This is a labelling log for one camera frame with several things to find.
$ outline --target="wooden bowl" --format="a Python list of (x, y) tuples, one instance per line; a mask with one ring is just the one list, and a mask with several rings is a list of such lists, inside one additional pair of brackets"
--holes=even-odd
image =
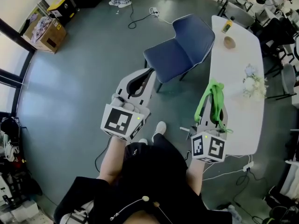
[(233, 49), (235, 48), (235, 41), (233, 38), (229, 37), (229, 36), (226, 36), (224, 37), (224, 46), (227, 48), (227, 49)]

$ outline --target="electrical outlet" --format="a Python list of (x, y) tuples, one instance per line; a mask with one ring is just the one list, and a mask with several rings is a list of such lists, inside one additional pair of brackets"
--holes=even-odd
[(254, 162), (253, 162), (253, 161), (250, 162), (249, 164), (245, 165), (245, 166), (243, 167), (243, 172), (246, 172), (248, 168), (252, 168), (253, 165), (254, 165)]
[(159, 11), (156, 7), (153, 7), (153, 13), (158, 17), (159, 16)]

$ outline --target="green cloth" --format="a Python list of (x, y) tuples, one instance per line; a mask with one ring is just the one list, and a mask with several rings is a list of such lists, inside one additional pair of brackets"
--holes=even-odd
[(224, 95), (223, 95), (223, 90), (224, 88), (224, 84), (222, 83), (218, 83), (215, 79), (211, 79), (200, 102), (199, 105), (196, 109), (195, 115), (194, 115), (194, 120), (195, 122), (199, 123), (200, 122), (200, 112), (201, 109), (204, 105), (204, 102), (206, 100), (206, 97), (210, 94), (213, 95), (213, 100), (214, 100), (214, 112), (212, 114), (212, 119), (213, 121), (218, 121), (220, 128), (225, 131), (225, 132), (230, 132), (232, 133), (232, 130), (228, 130), (225, 128), (225, 126), (223, 125), (221, 119), (220, 119), (220, 113), (221, 110), (224, 106)]

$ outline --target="white sneaker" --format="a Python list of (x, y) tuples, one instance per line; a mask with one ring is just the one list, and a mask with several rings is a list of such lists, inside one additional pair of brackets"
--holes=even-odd
[(138, 141), (138, 143), (145, 143), (146, 145), (148, 144), (148, 141), (147, 141), (147, 139), (140, 139), (139, 141)]
[(163, 122), (163, 121), (160, 121), (160, 122), (157, 124), (156, 131), (155, 131), (153, 137), (151, 138), (151, 140), (154, 142), (154, 136), (155, 136), (157, 133), (165, 134), (165, 132), (166, 132), (166, 123)]
[(120, 3), (113, 3), (112, 1), (110, 1), (109, 5), (111, 5), (111, 6), (118, 6), (118, 5), (120, 5)]
[(123, 8), (123, 7), (126, 7), (126, 6), (129, 6), (129, 5), (131, 5), (132, 3), (131, 3), (131, 1), (130, 2), (128, 2), (128, 3), (121, 3), (120, 5), (118, 5), (118, 8)]

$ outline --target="grey floor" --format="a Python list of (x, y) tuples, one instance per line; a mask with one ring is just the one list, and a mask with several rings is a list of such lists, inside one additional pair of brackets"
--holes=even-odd
[[(142, 52), (174, 36), (171, 25), (149, 17), (130, 30), (131, 8), (118, 9), (103, 0), (96, 8), (81, 9), (67, 25), (68, 36), (55, 54), (37, 52), (32, 59), (21, 92), (18, 117), (24, 131), (27, 165), (44, 193), (59, 203), (76, 176), (96, 177), (94, 159), (106, 147), (108, 136), (100, 130), (102, 114), (119, 81), (143, 67)], [(157, 7), (161, 17), (173, 21), (186, 14), (197, 14), (209, 25), (218, 7), (212, 0), (133, 0), (134, 18)], [(272, 61), (265, 61), (266, 69)], [(149, 105), (152, 115), (136, 140), (150, 140), (156, 124), (164, 120), (166, 137), (185, 156), (190, 142), (180, 126), (193, 124), (193, 115), (209, 79), (210, 57), (197, 66), (182, 82), (174, 79), (155, 92)], [(280, 76), (269, 81), (269, 94), (281, 92)], [(266, 100), (259, 148), (253, 156), (253, 171), (265, 176), (269, 186), (278, 184), (285, 168), (284, 144), (289, 129), (297, 126), (297, 110), (291, 99)], [(204, 178), (239, 170), (248, 161), (228, 157), (215, 164)], [(231, 201), (242, 188), (235, 181), (243, 173), (225, 175), (204, 181), (203, 199), (210, 208)], [(261, 197), (264, 182), (250, 181), (238, 197), (239, 203), (252, 214), (266, 214)], [(50, 215), (55, 206), (46, 198), (39, 199)]]

